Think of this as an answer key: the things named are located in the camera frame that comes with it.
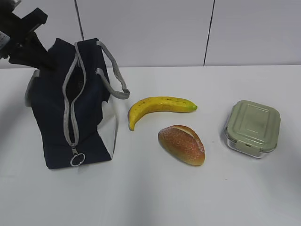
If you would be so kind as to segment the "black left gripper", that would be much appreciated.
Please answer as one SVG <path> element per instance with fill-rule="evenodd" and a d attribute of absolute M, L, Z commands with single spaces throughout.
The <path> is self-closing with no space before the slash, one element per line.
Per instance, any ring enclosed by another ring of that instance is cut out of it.
<path fill-rule="evenodd" d="M 41 44 L 35 31 L 47 21 L 47 14 L 34 9 L 23 18 L 0 10 L 0 56 L 15 65 L 55 70 L 57 64 Z"/>

